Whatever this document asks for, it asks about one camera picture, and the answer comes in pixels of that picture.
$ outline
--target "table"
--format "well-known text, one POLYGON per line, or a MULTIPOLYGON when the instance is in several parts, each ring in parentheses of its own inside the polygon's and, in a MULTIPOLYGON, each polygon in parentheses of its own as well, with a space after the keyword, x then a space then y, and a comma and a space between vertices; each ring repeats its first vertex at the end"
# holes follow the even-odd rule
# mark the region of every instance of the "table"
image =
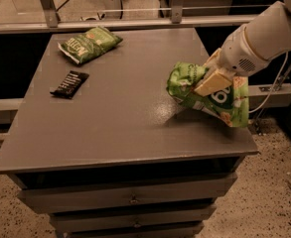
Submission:
POLYGON ((249 131, 180 107, 166 81, 177 61, 202 64, 195 29, 115 32, 119 46, 77 67, 52 36, 0 150, 19 198, 72 237, 185 237, 203 228, 257 153, 249 131), (90 77, 53 97, 70 70, 90 77))

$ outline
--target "drawer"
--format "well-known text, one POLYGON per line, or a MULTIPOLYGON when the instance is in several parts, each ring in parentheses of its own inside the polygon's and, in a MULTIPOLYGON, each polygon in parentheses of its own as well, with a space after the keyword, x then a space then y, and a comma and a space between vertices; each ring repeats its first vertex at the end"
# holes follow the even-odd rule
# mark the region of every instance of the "drawer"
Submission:
POLYGON ((203 221, 215 210, 214 205, 194 200, 57 214, 51 217, 51 224, 64 233, 124 227, 138 229, 158 224, 203 221))
POLYGON ((147 226, 142 228, 120 228, 94 232, 73 233, 71 238, 180 238, 193 237, 204 228, 202 222, 172 225, 147 226))
POLYGON ((22 190, 18 197, 37 213, 56 213, 127 205, 151 204, 225 195, 236 174, 172 180, 98 184, 22 190))

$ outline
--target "gray tabletop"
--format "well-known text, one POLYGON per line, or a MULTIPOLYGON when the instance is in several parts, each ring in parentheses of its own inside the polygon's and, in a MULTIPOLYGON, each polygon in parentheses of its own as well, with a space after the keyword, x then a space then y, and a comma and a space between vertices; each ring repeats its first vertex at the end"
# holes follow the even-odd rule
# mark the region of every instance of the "gray tabletop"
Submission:
POLYGON ((53 35, 0 150, 0 174, 257 153, 247 129, 181 108, 166 81, 177 61, 208 54, 195 29, 116 32, 118 47, 81 67, 53 35), (53 97, 70 70, 89 73, 73 100, 53 97))

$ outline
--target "concrete floor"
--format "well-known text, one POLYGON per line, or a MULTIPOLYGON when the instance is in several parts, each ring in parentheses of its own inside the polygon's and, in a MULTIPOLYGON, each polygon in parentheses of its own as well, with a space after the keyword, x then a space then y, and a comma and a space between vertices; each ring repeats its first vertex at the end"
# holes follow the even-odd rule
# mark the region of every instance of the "concrete floor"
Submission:
MULTIPOLYGON (((30 19, 42 22, 39 0, 29 1, 32 3, 25 6, 15 0, 12 7, 12 0, 0 0, 0 23, 16 22, 16 17, 18 22, 29 22, 30 19)), ((58 7, 64 0, 55 1, 58 7)), ((125 8, 144 6, 145 0, 129 1, 130 6, 125 4, 125 8)), ((157 0, 150 0, 150 8, 156 3, 157 0)), ((91 12, 101 10, 102 6, 102 0, 93 0, 93 3, 91 0, 73 0, 61 15, 65 21, 94 17, 91 12), (83 10, 86 5, 96 4, 98 9, 87 6, 83 10)), ((128 16, 157 17, 143 13, 128 16)), ((237 182, 225 197, 216 201, 216 212, 205 221, 205 228, 196 238, 291 238, 291 191, 286 183, 287 179, 291 180, 291 140, 272 118, 264 120, 262 129, 264 136, 253 134, 260 154, 247 157, 240 165, 237 182)), ((7 177, 0 176, 0 238, 56 238, 49 217, 35 214, 20 202, 16 198, 18 191, 19 188, 7 177)))

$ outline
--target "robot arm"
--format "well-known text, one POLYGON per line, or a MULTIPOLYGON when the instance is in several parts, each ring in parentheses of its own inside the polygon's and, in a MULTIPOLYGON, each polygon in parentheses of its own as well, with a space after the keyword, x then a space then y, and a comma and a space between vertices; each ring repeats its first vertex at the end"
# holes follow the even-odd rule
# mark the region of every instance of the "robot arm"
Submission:
POLYGON ((251 76, 291 51, 291 0, 284 2, 274 3, 228 36, 219 52, 219 65, 251 76))

